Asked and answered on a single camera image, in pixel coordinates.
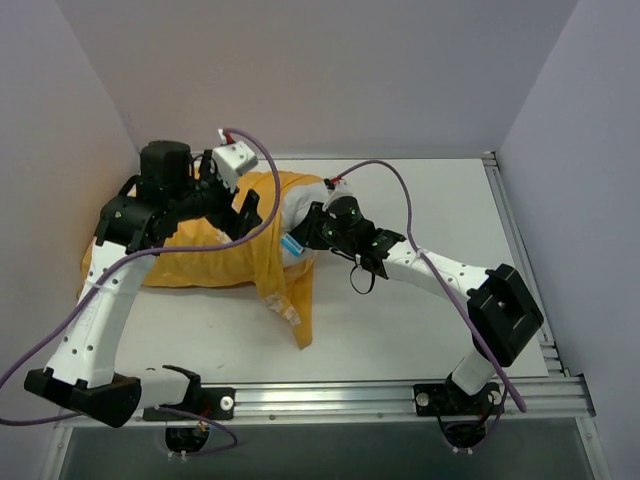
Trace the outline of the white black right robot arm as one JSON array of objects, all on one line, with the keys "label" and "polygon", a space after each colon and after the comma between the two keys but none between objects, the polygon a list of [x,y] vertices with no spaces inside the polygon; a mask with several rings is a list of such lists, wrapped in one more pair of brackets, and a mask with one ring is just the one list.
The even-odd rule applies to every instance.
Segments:
[{"label": "white black right robot arm", "polygon": [[313,201],[294,217],[291,236],[303,247],[341,254],[375,277],[439,295],[461,310],[473,347],[443,390],[455,412],[475,406],[482,388],[514,363],[544,323],[514,267],[477,267],[421,250],[407,236],[366,219],[351,195]]}]

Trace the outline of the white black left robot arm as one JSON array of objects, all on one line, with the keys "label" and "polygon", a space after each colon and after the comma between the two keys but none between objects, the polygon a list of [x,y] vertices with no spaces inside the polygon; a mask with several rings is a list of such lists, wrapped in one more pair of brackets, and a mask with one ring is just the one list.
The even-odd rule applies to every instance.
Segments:
[{"label": "white black left robot arm", "polygon": [[25,390],[115,428],[160,406],[194,417],[202,405],[198,374],[160,365],[122,375],[116,354],[138,290],[180,223],[204,218],[232,240],[260,224],[255,191],[233,207],[239,179],[257,164],[246,143],[231,139],[199,161],[182,142],[145,146],[139,174],[101,209],[79,310],[46,366],[27,373]]}]

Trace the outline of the white pillow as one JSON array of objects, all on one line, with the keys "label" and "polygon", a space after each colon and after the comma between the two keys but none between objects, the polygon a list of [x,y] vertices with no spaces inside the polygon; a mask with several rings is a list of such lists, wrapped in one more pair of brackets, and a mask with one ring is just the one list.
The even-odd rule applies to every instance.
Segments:
[{"label": "white pillow", "polygon": [[[292,230],[302,222],[313,201],[324,204],[327,198],[328,193],[323,180],[291,188],[280,203],[280,241],[283,235],[290,235]],[[289,254],[281,244],[280,249],[285,268],[299,265],[303,261],[313,259],[316,255],[316,251],[309,248],[305,248],[304,253],[299,257]]]}]

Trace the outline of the orange pillowcase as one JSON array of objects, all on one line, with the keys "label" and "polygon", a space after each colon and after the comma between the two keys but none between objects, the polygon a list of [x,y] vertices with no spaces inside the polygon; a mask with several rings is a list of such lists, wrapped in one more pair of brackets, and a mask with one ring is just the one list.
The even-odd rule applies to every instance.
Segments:
[{"label": "orange pillowcase", "polygon": [[[281,194],[294,186],[323,180],[289,171],[279,173]],[[312,302],[314,259],[285,268],[280,249],[280,203],[272,223],[257,237],[231,249],[215,252],[165,253],[143,280],[150,288],[256,287],[264,305],[289,323],[299,348],[313,339]]]}]

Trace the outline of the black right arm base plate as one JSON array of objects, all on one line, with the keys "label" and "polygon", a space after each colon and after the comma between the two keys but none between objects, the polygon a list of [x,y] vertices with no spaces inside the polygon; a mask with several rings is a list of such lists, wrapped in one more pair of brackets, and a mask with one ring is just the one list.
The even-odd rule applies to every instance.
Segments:
[{"label": "black right arm base plate", "polygon": [[419,417],[482,417],[490,414],[501,401],[497,383],[486,384],[479,393],[467,395],[451,382],[418,383],[413,387],[416,415]]}]

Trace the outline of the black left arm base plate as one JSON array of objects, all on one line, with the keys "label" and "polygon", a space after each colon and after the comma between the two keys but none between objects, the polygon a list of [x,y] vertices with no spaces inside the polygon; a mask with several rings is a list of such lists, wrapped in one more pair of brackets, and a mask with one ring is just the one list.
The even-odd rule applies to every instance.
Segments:
[{"label": "black left arm base plate", "polygon": [[160,410],[147,408],[142,419],[151,422],[188,420],[186,413],[215,421],[234,417],[236,389],[230,386],[196,387],[177,405],[163,405]]}]

